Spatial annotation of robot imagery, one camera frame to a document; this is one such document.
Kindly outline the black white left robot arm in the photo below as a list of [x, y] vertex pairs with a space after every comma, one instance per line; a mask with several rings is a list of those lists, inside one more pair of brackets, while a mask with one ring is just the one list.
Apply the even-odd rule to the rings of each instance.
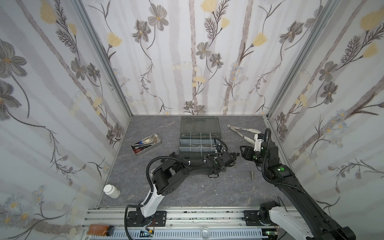
[[146, 166], [146, 180], [150, 190], [138, 205], [127, 205], [124, 215], [124, 229], [129, 240], [132, 239], [128, 227], [155, 224], [157, 208], [163, 198], [173, 193], [190, 176], [206, 175], [218, 178], [221, 172], [234, 167], [239, 154], [230, 153], [228, 146], [214, 138], [216, 152], [202, 156], [199, 160], [187, 160], [178, 155], [155, 157]]

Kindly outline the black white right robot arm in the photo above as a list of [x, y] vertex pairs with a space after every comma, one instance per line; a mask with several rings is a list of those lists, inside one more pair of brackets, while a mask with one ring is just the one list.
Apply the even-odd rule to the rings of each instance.
[[255, 145], [240, 146], [241, 156], [261, 169], [264, 180], [277, 187], [294, 205], [302, 220], [298, 220], [276, 201], [260, 205], [258, 219], [264, 225], [275, 224], [296, 240], [354, 240], [350, 227], [342, 227], [331, 218], [303, 188], [294, 172], [281, 164], [279, 148], [271, 140], [267, 128]]

